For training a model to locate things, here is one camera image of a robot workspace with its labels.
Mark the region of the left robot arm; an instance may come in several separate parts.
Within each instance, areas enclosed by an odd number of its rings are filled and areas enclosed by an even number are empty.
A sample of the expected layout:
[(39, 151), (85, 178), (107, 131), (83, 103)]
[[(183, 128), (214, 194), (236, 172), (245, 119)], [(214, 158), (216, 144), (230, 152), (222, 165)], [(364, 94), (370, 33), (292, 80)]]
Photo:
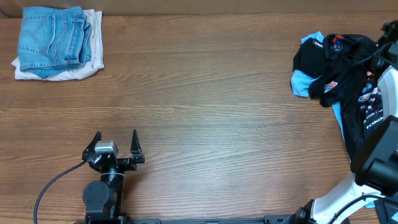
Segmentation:
[(131, 157), (119, 158), (119, 149), (113, 140), (103, 141), (97, 132), (82, 153), (89, 167), (100, 173), (100, 180), (90, 182), (83, 190), (86, 206), (85, 223), (132, 223), (122, 211), (125, 172), (134, 171), (145, 163), (137, 131), (132, 132)]

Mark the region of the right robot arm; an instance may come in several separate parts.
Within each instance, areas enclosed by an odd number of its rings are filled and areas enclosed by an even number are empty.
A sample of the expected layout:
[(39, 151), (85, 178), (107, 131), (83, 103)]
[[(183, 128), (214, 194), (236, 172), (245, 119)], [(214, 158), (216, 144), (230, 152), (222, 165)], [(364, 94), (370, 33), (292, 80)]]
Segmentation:
[(351, 172), (285, 223), (348, 223), (370, 205), (381, 223), (397, 222), (397, 22), (382, 30), (376, 41), (320, 32), (301, 40), (292, 92), (333, 109)]

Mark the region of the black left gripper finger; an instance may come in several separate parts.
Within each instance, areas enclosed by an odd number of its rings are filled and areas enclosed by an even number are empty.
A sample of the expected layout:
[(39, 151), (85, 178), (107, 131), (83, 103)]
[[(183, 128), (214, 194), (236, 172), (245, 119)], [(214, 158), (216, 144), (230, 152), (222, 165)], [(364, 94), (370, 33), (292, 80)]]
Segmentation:
[(132, 133), (132, 141), (130, 152), (133, 158), (143, 158), (143, 151), (141, 149), (141, 145), (139, 144), (137, 131), (134, 129)]
[(96, 146), (96, 143), (101, 140), (101, 132), (97, 131), (94, 138), (92, 141), (89, 143), (89, 145), (85, 148), (83, 151), (84, 153), (90, 153), (93, 152)]

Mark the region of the black printed cycling jersey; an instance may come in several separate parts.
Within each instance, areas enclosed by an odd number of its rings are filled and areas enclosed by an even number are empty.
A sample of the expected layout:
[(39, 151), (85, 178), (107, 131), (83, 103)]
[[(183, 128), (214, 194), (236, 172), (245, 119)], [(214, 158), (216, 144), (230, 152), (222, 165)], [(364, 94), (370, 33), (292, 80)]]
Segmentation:
[(310, 34), (301, 40), (290, 79), (295, 96), (332, 108), (350, 159), (383, 119), (377, 72), (378, 47), (358, 34)]

